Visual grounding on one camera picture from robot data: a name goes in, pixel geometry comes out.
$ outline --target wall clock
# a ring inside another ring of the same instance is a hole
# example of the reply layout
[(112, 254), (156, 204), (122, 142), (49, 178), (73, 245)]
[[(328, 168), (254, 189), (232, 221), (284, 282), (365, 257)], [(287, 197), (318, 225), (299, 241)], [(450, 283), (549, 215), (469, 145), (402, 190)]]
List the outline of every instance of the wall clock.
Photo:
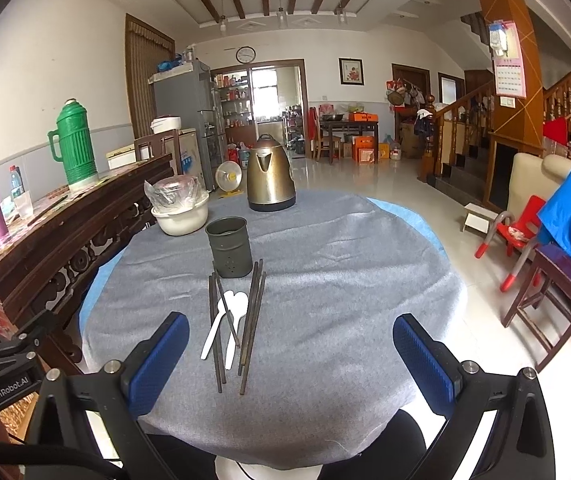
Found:
[(256, 59), (256, 51), (251, 46), (242, 46), (236, 51), (236, 60), (239, 63), (252, 63)]

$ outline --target white tile floor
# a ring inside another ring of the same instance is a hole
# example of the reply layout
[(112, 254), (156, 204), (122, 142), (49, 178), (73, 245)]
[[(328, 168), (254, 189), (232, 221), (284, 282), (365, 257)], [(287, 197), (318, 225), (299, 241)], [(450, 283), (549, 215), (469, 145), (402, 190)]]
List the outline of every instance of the white tile floor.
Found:
[[(485, 256), (476, 260), (474, 251), (481, 238), (474, 232), (461, 233), (463, 208), (436, 189), (419, 182), (417, 162), (382, 160), (379, 165), (357, 165), (351, 160), (339, 160), (330, 166), (327, 161), (308, 159), (293, 161), (293, 175), (297, 188), (340, 189), (363, 196), (378, 198), (408, 207), (419, 213), (437, 234), (468, 285), (469, 300), (463, 319), (455, 326), (446, 343), (460, 360), (472, 359), (488, 372), (514, 374), (524, 366), (540, 359), (542, 348), (517, 319), (509, 328), (501, 325), (501, 316), (508, 310), (520, 283), (506, 294), (499, 285), (514, 260), (505, 255), (499, 243), (489, 248)], [(543, 307), (537, 315), (548, 337), (555, 334), (563, 321), (547, 314), (553, 309)], [(555, 447), (558, 480), (571, 480), (571, 339), (540, 374)], [(437, 435), (443, 419), (433, 415), (423, 399), (405, 408), (421, 425), (427, 443)], [(482, 421), (469, 455), (457, 473), (457, 479), (470, 477), (491, 426), (491, 415)], [(256, 480), (313, 480), (320, 467), (293, 471), (275, 471), (263, 466), (246, 466)], [(221, 480), (242, 480), (246, 476), (230, 460), (217, 459), (217, 473)]]

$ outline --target gray tablecloth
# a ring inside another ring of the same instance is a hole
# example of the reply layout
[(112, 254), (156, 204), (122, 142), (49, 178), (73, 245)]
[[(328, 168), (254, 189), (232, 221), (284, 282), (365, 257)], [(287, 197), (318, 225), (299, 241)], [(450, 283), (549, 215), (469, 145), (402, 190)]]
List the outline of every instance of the gray tablecloth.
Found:
[[(245, 195), (210, 202), (208, 221), (222, 216), (248, 219), (252, 256), (268, 273), (246, 395), (238, 394), (238, 352), (222, 394), (212, 355), (200, 359), (212, 270), (204, 229), (169, 237), (154, 226), (132, 239), (89, 315), (89, 367), (123, 359), (177, 310), (190, 341), (145, 423), (274, 468), (357, 454), (416, 394), (393, 321), (411, 312), (442, 338), (465, 304), (463, 282), (421, 234), (359, 196), (300, 190), (295, 206), (274, 213), (250, 210)], [(223, 285), (247, 292), (250, 279)], [(221, 326), (225, 348), (230, 332)]]

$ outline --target white plastic spoon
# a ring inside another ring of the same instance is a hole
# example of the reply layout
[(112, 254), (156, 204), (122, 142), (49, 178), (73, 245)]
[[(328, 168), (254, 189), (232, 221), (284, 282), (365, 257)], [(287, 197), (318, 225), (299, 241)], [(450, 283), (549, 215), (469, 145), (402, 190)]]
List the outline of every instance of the white plastic spoon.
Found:
[[(238, 292), (234, 296), (233, 303), (228, 301), (228, 307), (232, 313), (234, 331), (238, 333), (238, 324), (243, 316), (248, 313), (248, 295), (245, 292)], [(232, 368), (232, 362), (234, 361), (234, 351), (236, 349), (236, 344), (232, 334), (230, 334), (230, 340), (228, 341), (228, 352), (225, 356), (225, 369), (230, 370)]]
[[(228, 308), (232, 308), (232, 303), (234, 303), (234, 291), (233, 290), (226, 290), (225, 291), (225, 301), (228, 302)], [(225, 316), (225, 307), (223, 306), (223, 300), (219, 299), (219, 304), (217, 305), (219, 313), (214, 318), (214, 323), (212, 323), (212, 328), (210, 329), (210, 333), (207, 335), (207, 339), (205, 340), (205, 345), (203, 346), (203, 352), (201, 352), (201, 359), (207, 359), (207, 354), (210, 352), (210, 348), (212, 348), (212, 343), (214, 343), (214, 336), (216, 336), (216, 331), (219, 329), (220, 320), (223, 319)]]

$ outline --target gray refrigerator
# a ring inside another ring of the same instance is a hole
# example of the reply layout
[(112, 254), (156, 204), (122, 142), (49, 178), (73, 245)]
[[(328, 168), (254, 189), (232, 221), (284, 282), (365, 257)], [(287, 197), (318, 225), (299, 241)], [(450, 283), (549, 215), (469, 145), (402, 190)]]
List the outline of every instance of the gray refrigerator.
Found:
[(214, 190), (214, 173), (228, 158), (228, 142), (210, 67), (199, 60), (186, 63), (156, 80), (153, 88), (158, 117), (181, 117), (181, 128), (196, 130), (205, 187)]

